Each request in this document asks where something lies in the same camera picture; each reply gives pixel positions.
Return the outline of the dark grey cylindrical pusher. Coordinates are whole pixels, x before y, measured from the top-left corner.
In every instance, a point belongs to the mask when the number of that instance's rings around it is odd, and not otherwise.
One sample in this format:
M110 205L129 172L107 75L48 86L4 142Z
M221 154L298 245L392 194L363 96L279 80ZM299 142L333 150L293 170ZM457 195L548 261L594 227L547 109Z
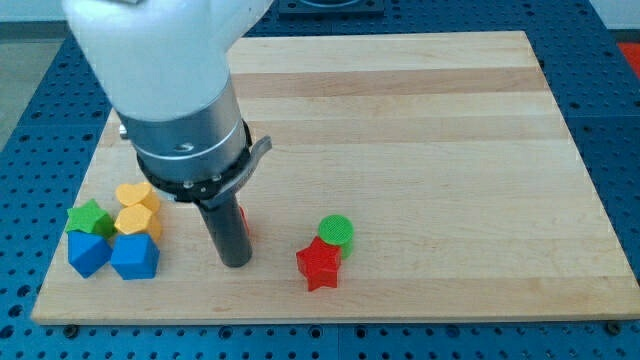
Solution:
M230 268L246 265L252 246L237 198L232 196L215 206L200 203L198 209L222 263Z

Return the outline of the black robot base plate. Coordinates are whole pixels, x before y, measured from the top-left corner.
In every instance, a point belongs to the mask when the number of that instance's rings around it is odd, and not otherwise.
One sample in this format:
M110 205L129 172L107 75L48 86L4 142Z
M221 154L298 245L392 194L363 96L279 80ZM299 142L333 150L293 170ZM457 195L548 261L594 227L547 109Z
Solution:
M281 16L381 15L384 0L278 0Z

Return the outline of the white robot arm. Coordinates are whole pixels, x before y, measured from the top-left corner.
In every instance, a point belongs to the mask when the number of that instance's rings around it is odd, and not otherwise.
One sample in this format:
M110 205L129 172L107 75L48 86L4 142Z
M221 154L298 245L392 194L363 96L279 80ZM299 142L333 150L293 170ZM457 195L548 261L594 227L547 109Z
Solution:
M64 0L69 27L144 176L195 204L219 257L252 257L236 194L272 147L251 137L227 53L271 0Z

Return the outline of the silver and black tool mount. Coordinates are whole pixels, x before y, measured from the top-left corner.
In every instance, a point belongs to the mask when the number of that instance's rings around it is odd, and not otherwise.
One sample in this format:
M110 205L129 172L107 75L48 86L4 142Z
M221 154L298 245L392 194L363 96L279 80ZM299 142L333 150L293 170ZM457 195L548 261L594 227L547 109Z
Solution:
M252 139L231 79L210 104L182 117L118 116L148 182L207 209L233 198L272 149L270 136Z

